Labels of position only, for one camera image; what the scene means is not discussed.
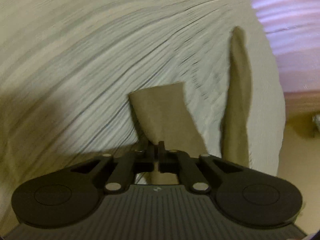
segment bed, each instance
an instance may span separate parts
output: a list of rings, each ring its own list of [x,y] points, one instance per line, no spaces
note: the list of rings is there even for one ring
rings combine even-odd
[[[13,190],[139,133],[127,95],[185,83],[208,152],[221,156],[230,33],[252,66],[250,167],[276,175],[285,123],[275,58],[249,0],[0,0],[0,234]]]

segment brown cloth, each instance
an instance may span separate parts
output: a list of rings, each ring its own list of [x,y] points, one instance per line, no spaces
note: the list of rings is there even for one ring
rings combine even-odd
[[[244,45],[244,31],[235,27],[230,42],[230,85],[223,120],[222,157],[249,166],[246,124],[251,104],[251,68]],[[191,157],[206,153],[204,141],[188,112],[183,83],[133,92],[129,99],[146,137],[153,144],[165,142],[166,149],[178,149]],[[174,184],[175,177],[155,172],[153,184]]]

